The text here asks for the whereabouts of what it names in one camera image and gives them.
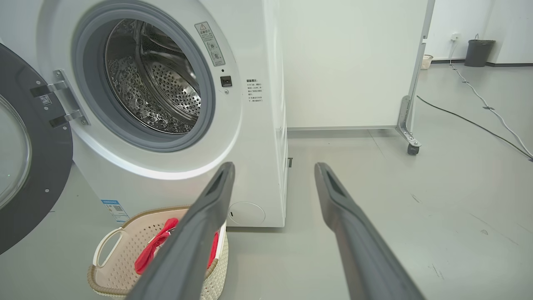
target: white cable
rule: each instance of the white cable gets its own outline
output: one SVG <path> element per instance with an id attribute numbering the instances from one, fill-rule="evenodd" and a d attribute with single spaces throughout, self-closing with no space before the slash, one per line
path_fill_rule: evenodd
<path id="1" fill-rule="evenodd" d="M 463 82 L 466 83 L 466 85 L 468 85 L 468 86 L 472 89 L 472 91 L 474 91 L 475 95 L 478 96 L 478 98 L 481 99 L 481 101 L 483 101 L 483 103 L 485 104 L 485 107 L 488 107 L 488 109 L 489 109 L 492 113 L 494 113 L 496 116 L 498 116 L 498 118 L 502 121 L 502 123 L 503 123 L 503 125 L 505 126 L 505 128 L 507 128 L 507 130 L 515 136 L 515 138 L 520 142 L 520 145 L 522 145 L 522 148 L 524 148 L 524 150 L 526 150 L 526 152 L 529 154 L 529 156 L 533 157 L 533 154 L 531 154 L 531 152 L 529 152 L 529 150 L 526 148 L 526 146 L 525 146 L 524 143 L 522 142 L 522 139 L 521 139 L 521 138 L 520 138 L 520 137 L 519 137 L 519 136 L 518 136 L 513 130 L 511 130 L 511 128 L 509 128 L 509 126 L 507 126 L 507 124 L 506 124 L 505 121 L 503 120 L 503 117 L 500 116 L 498 113 L 496 113 L 496 112 L 494 111 L 494 109 L 491 108 L 491 107 L 487 104 L 487 102 L 485 101 L 485 99 L 483 99 L 483 97 L 480 96 L 480 95 L 478 94 L 478 92 L 475 90 L 475 88 L 474 88 L 473 86 L 470 85 L 470 83 L 466 80 L 466 78 L 464 78 L 464 77 L 461 75 L 461 73 L 459 72 L 459 70 L 456 69 L 456 68 L 454 67 L 454 64 L 451 63 L 451 58 L 452 58 L 452 56 L 454 55 L 455 48 L 457 48 L 457 44 L 455 43 L 455 41 L 453 41 L 453 43 L 455 44 L 455 47 L 453 48 L 453 50 L 451 51 L 451 54 L 450 54 L 450 66 L 451 66 L 451 68 L 452 68 L 455 72 L 457 72 L 457 74 L 459 74 L 459 76 L 461 76 L 461 78 L 464 80 Z"/>

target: wall socket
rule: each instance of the wall socket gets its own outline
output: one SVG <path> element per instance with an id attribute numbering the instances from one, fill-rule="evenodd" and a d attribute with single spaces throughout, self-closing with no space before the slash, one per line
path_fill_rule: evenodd
<path id="1" fill-rule="evenodd" d="M 454 34 L 451 35 L 450 40 L 455 42 L 455 41 L 459 41 L 460 38 L 461 38 L 461 34 L 460 33 L 454 33 Z"/>

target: front-loading washing machine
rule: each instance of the front-loading washing machine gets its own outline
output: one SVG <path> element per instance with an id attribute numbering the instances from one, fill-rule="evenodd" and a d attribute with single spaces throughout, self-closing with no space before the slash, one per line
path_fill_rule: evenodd
<path id="1" fill-rule="evenodd" d="M 277 17 L 271 0 L 3 3 L 1 239 L 44 218 L 71 159 L 118 222 L 193 203 L 232 161 L 228 226 L 284 226 Z"/>

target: power cord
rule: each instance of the power cord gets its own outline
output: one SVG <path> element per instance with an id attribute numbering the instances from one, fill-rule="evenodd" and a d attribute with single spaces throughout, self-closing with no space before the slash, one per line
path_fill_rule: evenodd
<path id="1" fill-rule="evenodd" d="M 459 76 L 461 76 L 461 78 L 463 79 L 463 83 L 466 83 L 466 85 L 468 85 L 468 86 L 472 89 L 472 91 L 475 93 L 475 95 L 478 96 L 478 98 L 481 99 L 481 101 L 483 101 L 483 103 L 485 104 L 485 107 L 484 107 L 484 108 L 490 110 L 493 114 L 495 114 L 495 115 L 501 120 L 501 122 L 503 123 L 503 125 L 505 126 L 505 128 L 506 128 L 510 133 L 512 133 L 512 134 L 516 137 L 516 139 L 520 142 L 520 145 L 522 145 L 522 147 L 524 148 L 524 150 L 526 150 L 526 152 L 528 153 L 527 156 L 533 159 L 533 154 L 531 154 L 531 152 L 529 152 L 529 150 L 527 149 L 527 147 L 526 147 L 526 146 L 524 145 L 524 143 L 522 142 L 522 139 L 521 139 L 521 138 L 520 138 L 520 137 L 519 137 L 519 136 L 518 136 L 513 130 L 511 130 L 511 128 L 509 128 L 509 126 L 507 126 L 507 124 L 506 124 L 505 121 L 503 120 L 503 117 L 500 116 L 497 112 L 495 112 L 495 111 L 494 111 L 494 108 L 490 107 L 490 106 L 487 104 L 487 102 L 485 101 L 485 99 L 483 99 L 483 97 L 480 96 L 480 95 L 478 94 L 478 92 L 475 90 L 475 88 L 474 88 L 473 86 L 470 85 L 470 83 L 466 80 L 466 78 L 464 78 L 464 77 L 461 75 L 461 73 L 459 72 L 459 70 L 456 69 L 456 68 L 454 67 L 454 64 L 451 63 L 451 58 L 452 58 L 452 56 L 454 55 L 455 48 L 457 48 L 457 44 L 456 44 L 456 43 L 455 43 L 455 47 L 453 47 L 453 50 L 451 51 L 451 54 L 450 54 L 450 66 L 451 66 L 451 68 L 452 68 L 455 72 L 457 72 L 457 74 L 459 74 Z"/>
<path id="2" fill-rule="evenodd" d="M 417 95 L 416 97 L 418 97 L 418 99 L 420 99 L 423 103 L 426 103 L 426 104 L 429 105 L 429 106 L 432 106 L 432 107 L 434 107 L 434 108 L 436 108 L 436 109 L 442 110 L 443 112 L 447 112 L 447 113 L 449 113 L 449 114 L 452 114 L 452 115 L 454 115 L 454 116 L 458 116 L 458 117 L 460 117 L 461 119 L 465 120 L 466 122 L 470 122 L 470 123 L 476 125 L 477 127 L 483 129 L 484 131 L 490 133 L 491 135 L 493 135 L 493 136 L 495 136 L 495 137 L 497 137 L 497 138 L 500 138 L 500 139 L 503 140 L 503 141 L 506 141 L 509 145 L 515 147 L 518 151 L 522 152 L 523 155 L 525 155 L 525 156 L 527 156 L 528 158 L 530 158 L 530 159 L 533 160 L 533 156 L 531 156 L 531 155 L 527 154 L 526 152 L 522 151 L 522 149 L 516 147 L 516 146 L 515 146 L 513 143 L 511 143 L 510 141 L 508 141 L 508 140 L 502 138 L 501 136 L 495 134 L 494 132 L 488 130 L 487 128 L 485 128 L 485 127 L 483 127 L 483 126 L 481 126 L 481 125 L 479 125 L 479 124 L 476 124 L 476 123 L 474 123 L 474 122 L 468 120 L 467 118 L 462 117 L 462 116 L 460 116 L 460 115 L 458 115 L 458 114 L 456 114 L 456 113 L 452 113 L 452 112 L 450 112 L 450 111 L 448 111 L 448 110 L 445 110 L 445 109 L 443 109 L 443 108 L 437 107 L 437 106 L 435 106 L 435 105 L 433 105 L 433 104 L 427 102 L 426 100 L 420 98 L 420 96 L 418 96 L 418 95 Z"/>

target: laundry basket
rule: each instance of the laundry basket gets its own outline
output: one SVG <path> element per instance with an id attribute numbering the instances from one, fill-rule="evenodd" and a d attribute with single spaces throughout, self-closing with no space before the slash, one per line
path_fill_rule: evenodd
<path id="1" fill-rule="evenodd" d="M 148 242 L 158 234 L 170 218 L 181 220 L 189 207 L 172 207 L 143 212 L 118 229 L 108 233 L 98 245 L 93 264 L 89 267 L 87 281 L 98 294 L 113 299 L 125 298 L 140 275 L 135 272 L 134 262 Z M 201 300 L 216 300 L 220 297 L 228 268 L 228 238 L 226 223 L 220 228 L 215 259 L 205 273 Z M 105 244 L 115 234 L 120 237 L 103 263 L 99 263 Z"/>
<path id="2" fill-rule="evenodd" d="M 431 60 L 433 60 L 433 57 L 431 55 L 424 55 L 424 58 L 422 59 L 422 65 L 420 66 L 420 70 L 427 70 L 430 68 Z"/>

